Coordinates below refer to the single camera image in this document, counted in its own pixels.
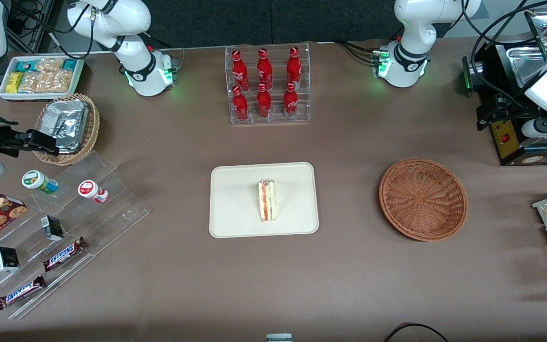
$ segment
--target empty wicker basket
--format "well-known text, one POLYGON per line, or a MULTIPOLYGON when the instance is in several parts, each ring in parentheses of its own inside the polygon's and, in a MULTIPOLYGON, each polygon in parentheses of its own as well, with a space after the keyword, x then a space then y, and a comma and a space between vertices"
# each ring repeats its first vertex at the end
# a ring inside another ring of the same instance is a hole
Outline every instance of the empty wicker basket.
POLYGON ((396 229, 420 241, 449 238, 467 216, 467 198, 457 177, 422 158, 389 167, 379 185, 379 201, 396 229))
MULTIPOLYGON (((89 97, 82 94, 68 95, 65 97, 61 97, 60 99, 56 99, 54 100, 54 102, 70 100, 83 100, 89 106, 89 113, 87 114, 87 123, 85 124, 81 150, 79 150, 79 152, 75 154, 60 154, 59 156, 51 156, 46 153, 34 152, 37 155, 37 158, 41 160, 41 162, 47 162, 49 164, 55 164, 60 166, 73 165, 85 158, 89 154, 89 152, 92 152, 94 146, 96 145, 96 141, 98 139, 98 130, 100 129, 100 114, 98 113, 98 108, 96 108, 96 106, 89 99, 89 97)), ((46 108, 47 107, 43 108, 43 110, 41 111, 41 115, 39 115, 39 118, 37 119, 37 125, 35 126, 35 129, 37 130, 41 126, 41 120, 43 119, 43 114, 45 114, 46 108)))

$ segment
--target foil package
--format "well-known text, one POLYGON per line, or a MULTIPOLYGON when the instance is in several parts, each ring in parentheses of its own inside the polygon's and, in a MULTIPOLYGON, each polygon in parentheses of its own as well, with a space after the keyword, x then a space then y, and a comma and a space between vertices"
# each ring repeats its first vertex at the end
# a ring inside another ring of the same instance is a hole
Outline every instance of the foil package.
POLYGON ((82 100, 48 104, 39 131, 56 139, 60 154, 74 154, 81 150, 89 106, 82 100))

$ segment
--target coca-cola bottle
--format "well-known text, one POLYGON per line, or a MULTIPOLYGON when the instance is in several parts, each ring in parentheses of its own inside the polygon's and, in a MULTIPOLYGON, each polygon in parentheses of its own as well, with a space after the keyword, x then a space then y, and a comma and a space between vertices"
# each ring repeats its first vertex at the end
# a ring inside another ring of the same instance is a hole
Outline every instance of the coca-cola bottle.
POLYGON ((256 95, 256 102, 259 105, 259 115, 267 119, 271 112, 271 95, 269 95, 267 85, 264 82, 259 83, 259 93, 256 95))
POLYGON ((267 58, 267 50, 259 49, 259 62, 256 64, 256 69, 259 71, 259 82, 263 82, 267 86, 267 90, 273 87, 273 68, 271 62, 267 58))
POLYGON ((241 91, 249 91, 250 81, 248 80, 248 68, 246 64, 241 60, 241 53, 235 50, 231 53, 233 57, 233 76, 236 80, 236 84, 239 85, 241 91))
POLYGON ((284 94, 284 116, 286 119, 294 119, 297 116, 297 102, 299 96, 295 91, 295 84, 288 82, 286 93, 284 94))
POLYGON ((293 46, 290 48, 290 59, 286 64, 288 72, 288 82, 295 84, 295 89, 301 87, 301 60, 299 60, 299 48, 293 46))
POLYGON ((248 102, 239 86, 233 86, 233 110, 238 121, 248 121, 248 102))

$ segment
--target clear acrylic rack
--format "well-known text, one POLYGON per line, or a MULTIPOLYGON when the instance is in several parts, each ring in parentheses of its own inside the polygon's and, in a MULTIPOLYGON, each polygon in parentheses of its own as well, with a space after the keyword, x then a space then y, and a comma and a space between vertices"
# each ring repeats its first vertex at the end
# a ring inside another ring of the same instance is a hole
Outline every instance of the clear acrylic rack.
POLYGON ((262 46, 236 46, 225 48, 225 76, 227 82, 227 96, 229 98, 229 113, 232 124, 269 124, 269 123, 301 123, 311 119, 310 93, 311 93, 311 70, 309 44, 281 44, 262 46), (284 93, 286 93, 287 73, 286 64, 290 58, 290 48, 299 48, 299 59, 301 60, 301 87, 297 89, 299 97, 297 103, 297 116, 294 119, 284 117, 284 93), (259 77, 256 64, 259 61, 259 49, 266 48, 269 61, 273 67, 273 88, 269 91, 271 95, 271 115, 264 119, 258 113, 256 95, 258 94, 259 77), (249 91, 243 93, 248 101, 249 119, 246 122, 238 121, 233 110, 232 88, 236 85, 233 77, 233 58, 231 53, 234 50, 241 52, 241 59, 248 68, 248 79, 250 81, 249 91))
POLYGON ((54 195, 48 196, 40 192, 33 194, 37 210, 31 212, 36 214, 28 216, 0 238, 0 247, 16 249, 20 264, 20 269, 13 273, 0 272, 0 297, 30 283, 38 275, 45 277, 48 286, 34 296, 8 306, 1 312, 2 315, 9 319, 25 316, 104 248, 149 214, 114 170, 115 166, 111 162, 97 152, 92 152, 54 178, 58 181, 58 191, 54 195), (78 195, 77 186, 87 179, 96 181, 108 190, 109 199, 104 204, 78 195), (45 239, 41 229, 41 217, 45 215, 52 215, 60 220, 65 232, 62 241, 45 239), (62 266, 45 272, 45 260, 81 237, 88 243, 85 249, 62 266))

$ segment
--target table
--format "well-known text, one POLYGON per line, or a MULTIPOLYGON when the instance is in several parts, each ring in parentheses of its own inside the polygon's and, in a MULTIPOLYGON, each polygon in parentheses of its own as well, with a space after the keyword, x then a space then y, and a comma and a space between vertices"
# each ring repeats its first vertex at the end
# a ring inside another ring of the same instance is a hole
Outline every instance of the table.
MULTIPOLYGON (((23 320, 0 315, 0 341, 382 341, 407 321, 451 341, 547 336, 547 236, 530 207, 547 198, 547 167, 498 166, 462 93, 471 44, 440 39, 417 85, 396 89, 312 43, 312 121, 267 127, 230 125, 223 48, 188 50, 178 86, 154 98, 93 54, 78 90, 102 116, 96 149, 153 211, 23 320), (415 156, 467 192, 467 221, 443 242, 402 236, 377 204, 384 171, 415 156), (315 167, 319 230, 212 238, 212 169, 276 162, 315 167)), ((0 115, 28 129, 42 107, 2 101, 0 115)), ((0 160, 0 192, 24 200, 25 171, 62 170, 31 153, 0 160)))

